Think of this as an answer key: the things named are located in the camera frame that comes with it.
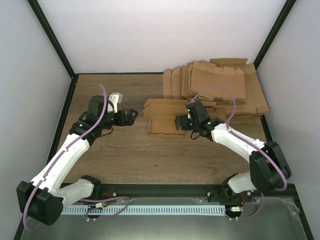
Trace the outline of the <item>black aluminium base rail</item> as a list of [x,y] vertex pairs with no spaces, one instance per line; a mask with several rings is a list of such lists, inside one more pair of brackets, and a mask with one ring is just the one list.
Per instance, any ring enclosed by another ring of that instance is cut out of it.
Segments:
[[206,184],[101,184],[101,188],[118,188],[116,197],[133,198],[206,198]]

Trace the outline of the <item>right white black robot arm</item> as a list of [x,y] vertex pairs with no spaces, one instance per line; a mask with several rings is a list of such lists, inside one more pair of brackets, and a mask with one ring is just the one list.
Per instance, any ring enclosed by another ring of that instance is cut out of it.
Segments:
[[224,180],[222,195],[225,200],[232,202],[240,193],[248,191],[267,194],[287,189],[292,171],[277,142],[263,142],[234,130],[228,121],[211,118],[200,102],[188,103],[186,109],[186,114],[175,117],[177,130],[191,131],[221,144],[249,164],[248,172],[236,173]]

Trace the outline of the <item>black frame post left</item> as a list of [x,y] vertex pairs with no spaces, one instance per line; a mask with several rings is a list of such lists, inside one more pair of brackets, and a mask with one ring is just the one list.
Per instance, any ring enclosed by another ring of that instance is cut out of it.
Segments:
[[53,46],[57,56],[59,57],[62,65],[64,66],[65,70],[67,71],[68,75],[71,79],[74,79],[76,76],[75,71],[73,70],[61,44],[59,43],[58,38],[56,37],[45,13],[43,12],[39,2],[37,0],[27,0],[29,6],[31,7],[34,15],[36,16],[38,22],[40,23],[42,29],[44,30],[48,40],[50,41],[51,45]]

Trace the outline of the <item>clear plastic sheet cover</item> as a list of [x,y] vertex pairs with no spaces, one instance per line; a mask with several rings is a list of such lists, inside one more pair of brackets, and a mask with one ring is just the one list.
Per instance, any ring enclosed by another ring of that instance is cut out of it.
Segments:
[[306,240],[293,201],[266,197],[252,218],[231,221],[224,216],[117,216],[86,222],[63,215],[52,226],[23,231],[17,240]]

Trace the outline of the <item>brown cardboard box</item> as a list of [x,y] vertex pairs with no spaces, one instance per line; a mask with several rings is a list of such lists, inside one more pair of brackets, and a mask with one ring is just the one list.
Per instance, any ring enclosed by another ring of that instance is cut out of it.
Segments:
[[176,116],[187,116],[187,100],[148,99],[144,104],[143,116],[148,118],[148,135],[153,138],[182,139],[183,130],[176,130]]

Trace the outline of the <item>black frame post right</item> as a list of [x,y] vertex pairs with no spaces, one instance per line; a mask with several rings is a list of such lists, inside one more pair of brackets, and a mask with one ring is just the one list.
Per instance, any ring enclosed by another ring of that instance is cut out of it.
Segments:
[[285,23],[287,17],[289,16],[292,8],[294,7],[296,0],[286,0],[284,2],[281,11],[279,12],[272,28],[270,29],[263,45],[261,46],[253,64],[255,69],[257,70],[262,63],[264,57],[266,56],[268,50],[270,49],[273,41],[275,40],[276,36],[278,35],[279,31],[281,30],[283,24]]

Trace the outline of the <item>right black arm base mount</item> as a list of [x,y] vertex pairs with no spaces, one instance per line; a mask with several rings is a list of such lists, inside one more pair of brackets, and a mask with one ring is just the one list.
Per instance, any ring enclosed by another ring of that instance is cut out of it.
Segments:
[[217,202],[221,204],[240,204],[251,202],[252,197],[245,192],[234,193],[228,186],[222,184],[209,184],[205,186],[208,202]]

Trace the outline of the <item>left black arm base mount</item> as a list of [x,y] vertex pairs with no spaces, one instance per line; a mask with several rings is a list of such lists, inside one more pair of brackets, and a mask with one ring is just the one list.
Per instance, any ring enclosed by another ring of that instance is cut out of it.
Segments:
[[99,191],[94,190],[90,196],[81,197],[79,200],[75,201],[73,204],[80,203],[96,203],[97,201],[103,201],[105,199],[111,199],[118,195],[117,187],[102,187]]

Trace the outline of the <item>black frame post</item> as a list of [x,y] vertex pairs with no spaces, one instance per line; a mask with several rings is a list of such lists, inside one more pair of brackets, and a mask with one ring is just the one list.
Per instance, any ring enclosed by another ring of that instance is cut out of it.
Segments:
[[61,44],[59,43],[58,38],[56,37],[45,13],[43,12],[39,2],[37,0],[27,0],[29,6],[31,7],[34,15],[36,16],[38,22],[40,23],[42,29],[44,30],[48,40],[50,41],[51,45],[53,46],[57,56],[59,57],[62,65],[64,66],[65,70],[67,71],[68,75],[71,79],[74,79],[76,76],[75,71],[73,70]]
[[262,63],[264,57],[266,56],[268,50],[270,49],[273,41],[275,40],[276,36],[278,35],[279,31],[281,30],[283,24],[285,23],[287,17],[289,16],[292,8],[294,7],[296,0],[286,0],[284,2],[281,11],[279,12],[272,28],[270,29],[263,45],[261,46],[253,64],[255,69],[257,70]]

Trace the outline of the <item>stack of flat cardboard blanks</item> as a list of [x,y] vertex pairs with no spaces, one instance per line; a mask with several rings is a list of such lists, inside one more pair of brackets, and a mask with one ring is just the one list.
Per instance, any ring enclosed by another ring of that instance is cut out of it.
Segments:
[[246,58],[194,60],[162,74],[165,99],[193,98],[226,116],[262,116],[270,111],[256,67]]

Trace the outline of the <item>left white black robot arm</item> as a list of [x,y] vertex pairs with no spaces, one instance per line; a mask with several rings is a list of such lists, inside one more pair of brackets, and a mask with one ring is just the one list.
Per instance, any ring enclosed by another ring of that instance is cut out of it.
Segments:
[[30,182],[22,181],[16,189],[23,224],[31,217],[47,226],[60,217],[63,209],[78,202],[97,202],[102,196],[101,181],[84,175],[75,183],[62,183],[79,158],[89,150],[103,130],[114,126],[132,126],[138,111],[119,110],[122,94],[95,95],[70,128],[68,135],[49,163]]

